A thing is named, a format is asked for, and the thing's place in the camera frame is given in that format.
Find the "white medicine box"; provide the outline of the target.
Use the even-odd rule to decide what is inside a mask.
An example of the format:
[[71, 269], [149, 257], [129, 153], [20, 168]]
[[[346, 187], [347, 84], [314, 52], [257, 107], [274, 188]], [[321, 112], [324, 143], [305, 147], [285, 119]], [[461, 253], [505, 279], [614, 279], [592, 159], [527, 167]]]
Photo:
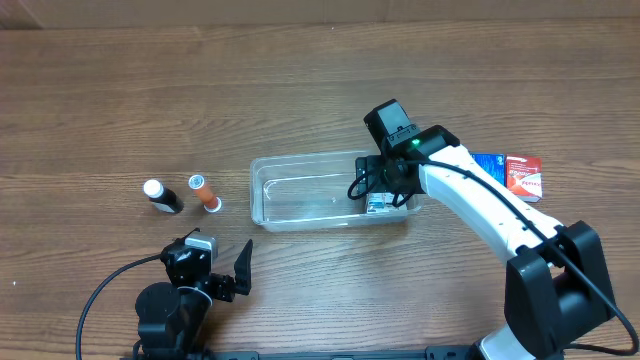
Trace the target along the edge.
[[366, 213], [378, 214], [397, 210], [393, 205], [393, 199], [393, 193], [369, 193], [366, 196]]

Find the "orange bottle white cap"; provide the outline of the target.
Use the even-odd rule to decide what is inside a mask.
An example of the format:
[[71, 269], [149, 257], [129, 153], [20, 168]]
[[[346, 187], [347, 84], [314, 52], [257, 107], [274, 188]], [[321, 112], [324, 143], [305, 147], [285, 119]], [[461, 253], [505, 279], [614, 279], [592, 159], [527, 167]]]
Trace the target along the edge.
[[215, 213], [221, 209], [222, 201], [213, 192], [204, 176], [201, 174], [192, 175], [188, 180], [188, 185], [207, 212]]

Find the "black bottle white cap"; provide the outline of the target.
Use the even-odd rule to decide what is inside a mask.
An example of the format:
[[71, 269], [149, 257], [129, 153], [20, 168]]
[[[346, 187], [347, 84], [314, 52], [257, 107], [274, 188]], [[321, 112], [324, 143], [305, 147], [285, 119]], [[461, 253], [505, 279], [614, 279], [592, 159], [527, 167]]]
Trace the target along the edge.
[[147, 180], [143, 184], [143, 192], [149, 201], [161, 212], [178, 214], [184, 208], [182, 200], [157, 179]]

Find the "blue medicine box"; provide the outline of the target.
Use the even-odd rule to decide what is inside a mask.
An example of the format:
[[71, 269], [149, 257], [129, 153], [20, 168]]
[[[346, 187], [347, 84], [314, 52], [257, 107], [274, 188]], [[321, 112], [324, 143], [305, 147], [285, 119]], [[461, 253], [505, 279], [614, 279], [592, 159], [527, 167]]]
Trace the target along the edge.
[[506, 156], [504, 154], [472, 153], [474, 161], [500, 184], [506, 184]]

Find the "red caplets box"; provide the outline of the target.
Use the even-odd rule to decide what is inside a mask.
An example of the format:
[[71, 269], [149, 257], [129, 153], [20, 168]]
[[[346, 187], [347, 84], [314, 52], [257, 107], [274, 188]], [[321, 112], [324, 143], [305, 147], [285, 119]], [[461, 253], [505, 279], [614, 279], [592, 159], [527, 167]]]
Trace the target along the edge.
[[525, 202], [538, 202], [543, 197], [541, 159], [523, 155], [507, 155], [506, 187]]

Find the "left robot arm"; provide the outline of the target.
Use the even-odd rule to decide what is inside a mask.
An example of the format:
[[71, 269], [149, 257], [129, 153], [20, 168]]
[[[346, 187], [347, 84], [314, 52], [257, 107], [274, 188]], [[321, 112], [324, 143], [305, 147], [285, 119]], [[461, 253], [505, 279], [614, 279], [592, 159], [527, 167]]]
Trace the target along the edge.
[[213, 352], [197, 344], [200, 330], [216, 300], [231, 302], [250, 293], [252, 250], [249, 240], [231, 276], [212, 271], [217, 242], [198, 228], [166, 246], [159, 260], [168, 280], [148, 286], [136, 299], [139, 341], [133, 357], [212, 359]]

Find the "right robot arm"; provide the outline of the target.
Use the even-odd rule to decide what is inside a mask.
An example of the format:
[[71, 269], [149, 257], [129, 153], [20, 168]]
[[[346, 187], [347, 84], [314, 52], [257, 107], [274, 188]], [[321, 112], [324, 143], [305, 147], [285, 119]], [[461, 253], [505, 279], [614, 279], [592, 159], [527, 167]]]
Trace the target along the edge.
[[605, 350], [577, 341], [620, 314], [592, 227], [565, 226], [528, 206], [440, 125], [367, 129], [380, 153], [350, 185], [351, 199], [377, 186], [390, 190], [396, 204], [426, 194], [458, 215], [505, 266], [506, 324], [476, 342], [470, 358], [561, 359], [568, 350]]

